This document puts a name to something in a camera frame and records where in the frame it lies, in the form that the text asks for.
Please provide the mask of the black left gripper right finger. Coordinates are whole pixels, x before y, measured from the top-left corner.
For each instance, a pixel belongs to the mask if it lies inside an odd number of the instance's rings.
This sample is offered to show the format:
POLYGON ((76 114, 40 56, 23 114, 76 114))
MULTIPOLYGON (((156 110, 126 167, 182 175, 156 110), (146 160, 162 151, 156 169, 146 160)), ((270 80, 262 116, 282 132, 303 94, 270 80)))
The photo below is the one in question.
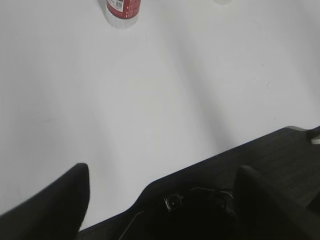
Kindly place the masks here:
POLYGON ((320 238, 320 216, 284 196, 250 166, 237 169, 233 206, 244 240, 320 238))

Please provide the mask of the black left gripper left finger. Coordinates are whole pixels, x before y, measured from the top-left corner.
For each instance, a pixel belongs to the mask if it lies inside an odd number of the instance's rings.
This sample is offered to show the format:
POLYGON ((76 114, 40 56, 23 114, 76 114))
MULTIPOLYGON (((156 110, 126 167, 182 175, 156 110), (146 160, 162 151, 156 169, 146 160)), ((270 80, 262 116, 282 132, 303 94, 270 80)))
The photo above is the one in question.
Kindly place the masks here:
POLYGON ((77 163, 36 195, 0 216, 2 240, 74 240, 90 201, 89 167, 77 163))

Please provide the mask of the dark robot base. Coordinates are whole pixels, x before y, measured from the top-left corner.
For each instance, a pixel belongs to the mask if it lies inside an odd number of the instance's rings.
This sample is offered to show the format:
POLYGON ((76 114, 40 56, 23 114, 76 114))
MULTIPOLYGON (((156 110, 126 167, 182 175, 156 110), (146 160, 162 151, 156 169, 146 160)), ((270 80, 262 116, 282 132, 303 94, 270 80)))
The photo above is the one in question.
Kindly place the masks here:
POLYGON ((320 216, 320 130, 285 127, 150 183, 125 212, 79 240, 244 240, 234 209, 239 167, 320 216))

